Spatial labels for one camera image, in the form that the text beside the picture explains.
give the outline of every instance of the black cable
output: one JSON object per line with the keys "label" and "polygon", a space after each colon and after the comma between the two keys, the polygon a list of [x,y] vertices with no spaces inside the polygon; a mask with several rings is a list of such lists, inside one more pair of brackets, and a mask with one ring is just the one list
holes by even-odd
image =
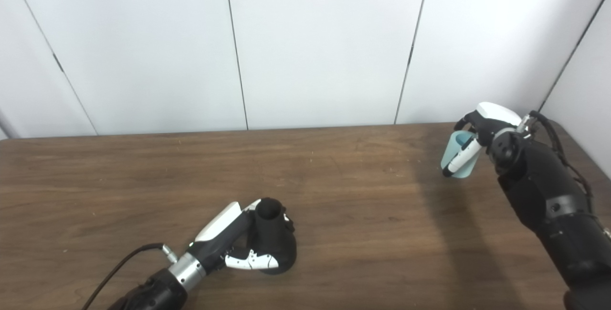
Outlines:
{"label": "black cable", "polygon": [[98,295],[98,293],[100,293],[101,289],[104,288],[104,285],[113,277],[113,275],[115,275],[116,271],[118,271],[125,264],[125,262],[127,262],[132,257],[134,257],[136,254],[142,251],[152,250],[152,249],[161,249],[162,247],[163,247],[163,243],[151,243],[150,245],[143,245],[142,247],[129,253],[128,256],[126,256],[123,260],[121,260],[121,262],[119,262],[115,266],[115,268],[113,268],[111,273],[108,273],[108,275],[104,278],[104,280],[100,282],[100,285],[98,285],[98,288],[96,288],[94,292],[91,293],[91,295],[89,296],[89,299],[87,299],[87,302],[85,303],[85,305],[83,305],[83,308],[81,308],[81,310],[87,310],[87,308],[89,308],[91,303],[94,301],[95,297]]}

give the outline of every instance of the robotic hand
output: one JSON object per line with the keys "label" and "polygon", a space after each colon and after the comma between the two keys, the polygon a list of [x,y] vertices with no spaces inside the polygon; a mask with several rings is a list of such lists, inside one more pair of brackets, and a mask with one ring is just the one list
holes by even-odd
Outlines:
{"label": "robotic hand", "polygon": [[462,166],[480,152],[482,147],[488,147],[495,137],[506,130],[515,129],[521,121],[515,112],[494,103],[482,102],[473,112],[456,123],[454,131],[463,129],[467,123],[471,124],[469,131],[475,133],[474,138],[469,138],[463,144],[460,151],[456,153],[450,162],[443,168],[443,175],[450,177]]}
{"label": "robotic hand", "polygon": [[[151,275],[109,310],[179,310],[188,293],[206,275],[225,266],[259,269],[270,275],[284,273],[297,258],[295,228],[284,211],[282,204],[271,198],[258,199],[244,210],[233,202],[197,234],[181,258],[162,243],[136,249],[101,282],[83,310],[131,256],[146,249],[161,249],[172,265]],[[234,248],[233,244],[243,234],[247,234],[247,247]]]}
{"label": "robotic hand", "polygon": [[[569,291],[568,310],[611,308],[611,234],[594,214],[591,189],[569,164],[548,119],[532,111],[522,120],[491,103],[456,123],[469,122],[477,138],[465,144],[443,174],[450,176],[467,160],[465,151],[487,147],[498,183],[523,225],[532,230],[556,265]],[[533,140],[534,124],[541,123],[552,147]]]}

